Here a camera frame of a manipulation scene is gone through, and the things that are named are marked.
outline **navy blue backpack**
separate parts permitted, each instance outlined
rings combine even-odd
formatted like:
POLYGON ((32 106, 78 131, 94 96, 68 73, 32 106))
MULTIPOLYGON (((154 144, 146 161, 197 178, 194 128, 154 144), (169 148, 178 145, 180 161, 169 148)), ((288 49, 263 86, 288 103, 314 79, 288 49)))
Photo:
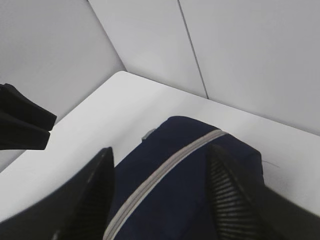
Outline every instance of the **navy blue backpack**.
POLYGON ((115 168, 103 239, 218 239, 206 195, 206 149, 212 143, 263 184, 257 150, 214 126, 170 117, 115 168))

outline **gray zipper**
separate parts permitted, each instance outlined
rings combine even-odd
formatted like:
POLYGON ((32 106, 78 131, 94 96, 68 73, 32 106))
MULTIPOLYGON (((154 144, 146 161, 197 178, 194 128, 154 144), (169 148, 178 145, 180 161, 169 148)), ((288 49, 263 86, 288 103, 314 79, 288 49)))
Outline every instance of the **gray zipper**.
POLYGON ((139 204, 146 198, 146 196, 155 188, 155 186, 182 160, 193 153, 195 150, 201 148, 203 145, 226 135, 227 133, 216 129, 208 134, 198 138, 189 145, 183 147, 171 157, 169 157, 157 170, 155 170, 141 185, 128 197, 124 204, 120 207, 118 212, 112 218, 108 227, 106 228, 103 240, 114 240, 117 233, 124 225, 130 215, 136 210, 139 204))

